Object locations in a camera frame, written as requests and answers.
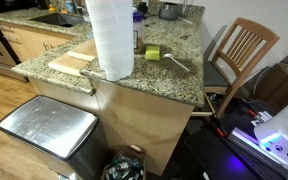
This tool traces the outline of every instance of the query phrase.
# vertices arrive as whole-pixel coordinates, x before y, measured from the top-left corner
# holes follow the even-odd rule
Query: wooden cutting board
[[[74,47],[71,51],[85,54],[85,55],[94,56],[94,58],[97,56],[94,38],[87,40],[84,43]],[[49,62],[48,66],[52,69],[55,69],[57,71],[60,71],[66,74],[83,77],[82,75],[80,75],[79,71],[87,63],[88,63],[87,61],[73,58],[69,56],[67,53],[65,53],[62,56]]]

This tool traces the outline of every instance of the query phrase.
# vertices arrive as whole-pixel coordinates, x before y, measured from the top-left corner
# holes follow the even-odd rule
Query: kitchen sink
[[[33,18],[31,20],[62,27],[72,27],[84,22],[83,17],[70,16],[67,14],[60,14],[60,13],[53,13],[46,16]]]

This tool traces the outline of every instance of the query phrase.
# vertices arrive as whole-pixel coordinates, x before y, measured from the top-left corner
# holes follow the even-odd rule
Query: spoon
[[[190,70],[187,68],[187,67],[185,67],[183,64],[181,64],[180,62],[178,62],[178,61],[176,61],[175,59],[174,59],[174,57],[173,57],[173,55],[172,54],[164,54],[164,57],[166,57],[166,58],[170,58],[172,61],[174,61],[177,65],[179,65],[179,66],[181,66],[183,69],[185,69],[187,72],[190,72]]]

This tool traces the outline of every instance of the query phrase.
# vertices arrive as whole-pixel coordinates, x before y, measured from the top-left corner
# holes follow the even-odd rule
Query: trash can lid
[[[91,113],[37,96],[2,119],[0,130],[67,159],[92,134],[98,122]]]

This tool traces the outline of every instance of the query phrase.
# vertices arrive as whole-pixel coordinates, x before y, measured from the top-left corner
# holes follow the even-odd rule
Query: paper towel roll
[[[129,76],[133,71],[132,3],[132,0],[86,0],[100,67],[109,81]]]

